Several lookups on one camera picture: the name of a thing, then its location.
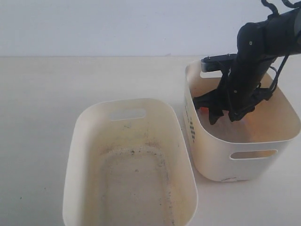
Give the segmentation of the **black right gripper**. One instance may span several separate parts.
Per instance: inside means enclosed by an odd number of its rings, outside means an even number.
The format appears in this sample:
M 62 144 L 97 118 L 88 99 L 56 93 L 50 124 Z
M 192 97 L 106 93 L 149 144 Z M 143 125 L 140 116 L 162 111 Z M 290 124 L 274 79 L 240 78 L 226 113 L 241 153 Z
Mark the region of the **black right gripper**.
M 231 121 L 241 120 L 246 114 L 254 111 L 261 101 L 272 97 L 273 88 L 261 87 L 261 81 L 272 63 L 274 57 L 245 61 L 236 55 L 223 87 L 194 97 L 195 109 L 208 108 L 211 125 L 216 124 L 226 113 Z

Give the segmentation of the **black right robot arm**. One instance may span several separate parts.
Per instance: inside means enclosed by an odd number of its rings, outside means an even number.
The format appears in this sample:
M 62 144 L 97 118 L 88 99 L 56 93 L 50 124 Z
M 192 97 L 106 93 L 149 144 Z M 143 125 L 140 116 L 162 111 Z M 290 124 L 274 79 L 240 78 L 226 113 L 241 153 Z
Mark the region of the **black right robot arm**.
M 301 52 L 300 8 L 246 23 L 238 32 L 237 49 L 201 60 L 203 72 L 222 72 L 217 88 L 193 98 L 195 109 L 208 109 L 212 125 L 225 111 L 230 121 L 239 121 L 272 97 L 288 57 Z

